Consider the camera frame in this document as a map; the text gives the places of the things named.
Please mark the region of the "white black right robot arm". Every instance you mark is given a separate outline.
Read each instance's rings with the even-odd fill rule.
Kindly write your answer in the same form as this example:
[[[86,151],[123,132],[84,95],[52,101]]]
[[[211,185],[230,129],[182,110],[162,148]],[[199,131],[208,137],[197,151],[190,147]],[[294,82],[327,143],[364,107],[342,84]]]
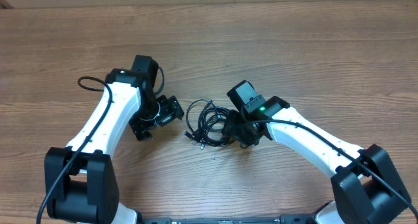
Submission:
[[[312,214],[281,215],[280,223],[390,223],[405,209],[417,210],[389,154],[364,149],[331,135],[283,99],[265,99],[246,80],[227,93],[235,106],[223,134],[242,147],[267,137],[291,148],[331,182],[334,198]]]

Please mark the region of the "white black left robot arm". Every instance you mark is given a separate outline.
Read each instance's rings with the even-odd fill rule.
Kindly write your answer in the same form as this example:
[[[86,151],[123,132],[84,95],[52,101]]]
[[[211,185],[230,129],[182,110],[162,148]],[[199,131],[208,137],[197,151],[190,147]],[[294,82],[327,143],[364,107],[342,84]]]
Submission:
[[[51,147],[44,158],[44,212],[71,223],[146,223],[120,201],[112,158],[130,126],[139,141],[151,130],[182,119],[176,97],[153,89],[162,71],[150,56],[135,56],[131,69],[113,69],[101,81],[103,96],[82,130],[64,147]]]

